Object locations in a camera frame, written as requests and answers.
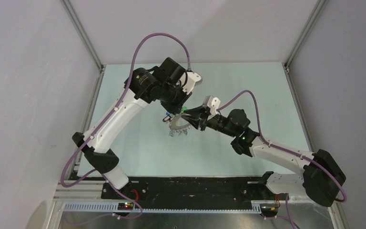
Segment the grey toothed keyring disc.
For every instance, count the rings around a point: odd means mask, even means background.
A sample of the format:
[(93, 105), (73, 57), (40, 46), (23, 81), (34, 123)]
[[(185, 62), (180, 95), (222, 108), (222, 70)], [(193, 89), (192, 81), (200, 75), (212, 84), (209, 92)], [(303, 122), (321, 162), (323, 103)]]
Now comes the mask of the grey toothed keyring disc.
[(187, 121), (182, 119), (182, 115), (177, 114), (169, 122), (169, 129), (170, 129), (169, 136), (171, 137), (180, 135), (187, 136), (188, 130), (190, 128), (191, 125)]

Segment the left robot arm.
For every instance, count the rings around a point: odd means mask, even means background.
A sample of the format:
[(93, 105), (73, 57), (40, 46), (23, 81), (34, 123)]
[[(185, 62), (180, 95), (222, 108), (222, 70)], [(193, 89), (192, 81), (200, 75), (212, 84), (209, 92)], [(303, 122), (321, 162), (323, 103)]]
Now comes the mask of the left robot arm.
[(192, 95), (202, 77), (184, 69), (171, 58), (151, 69), (137, 68), (124, 82), (124, 90), (97, 124), (84, 133), (76, 132), (73, 142), (81, 148), (89, 164), (113, 185), (119, 198), (132, 192), (129, 179), (111, 150), (117, 135), (142, 109), (153, 101), (160, 101), (170, 114), (177, 115)]

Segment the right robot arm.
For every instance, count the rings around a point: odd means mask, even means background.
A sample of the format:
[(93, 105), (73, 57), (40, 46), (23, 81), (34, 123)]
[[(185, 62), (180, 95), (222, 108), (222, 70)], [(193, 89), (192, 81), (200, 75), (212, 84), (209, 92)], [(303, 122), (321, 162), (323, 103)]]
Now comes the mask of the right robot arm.
[(268, 172), (263, 176), (257, 187), (263, 199), (292, 194), (307, 196), (323, 207), (347, 200), (343, 189), (345, 174), (329, 152), (296, 150), (267, 140), (249, 127), (250, 120), (243, 109), (233, 109), (225, 117), (200, 106), (185, 111), (182, 118), (201, 131), (210, 128), (231, 136), (231, 146), (239, 155), (267, 160), (290, 170), (290, 174)]

